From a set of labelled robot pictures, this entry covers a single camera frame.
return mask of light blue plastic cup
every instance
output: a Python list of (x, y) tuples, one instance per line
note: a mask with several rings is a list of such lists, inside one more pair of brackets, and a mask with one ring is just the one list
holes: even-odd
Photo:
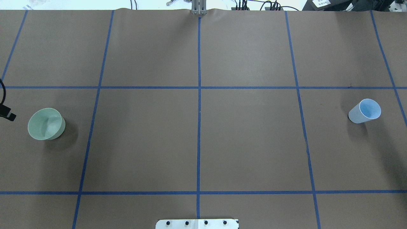
[(53, 108), (37, 111), (28, 122), (28, 133), (36, 140), (53, 140), (65, 130), (65, 120)]
[(379, 118), (380, 114), (381, 108), (376, 101), (364, 99), (350, 110), (348, 117), (354, 123), (364, 123)]

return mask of black connector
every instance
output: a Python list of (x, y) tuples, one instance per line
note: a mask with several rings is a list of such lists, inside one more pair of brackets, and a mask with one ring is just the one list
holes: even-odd
[(11, 111), (11, 108), (8, 108), (8, 107), (4, 106), (3, 104), (0, 104), (0, 117), (8, 119), (13, 122), (17, 116), (15, 114), (11, 113), (10, 111)]

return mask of gray tabletop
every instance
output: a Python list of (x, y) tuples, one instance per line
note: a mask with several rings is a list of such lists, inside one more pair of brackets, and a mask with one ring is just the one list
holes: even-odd
[[(406, 19), (0, 11), (0, 227), (406, 228)], [(382, 115), (351, 123), (364, 98)], [(45, 107), (66, 130), (36, 141)]]

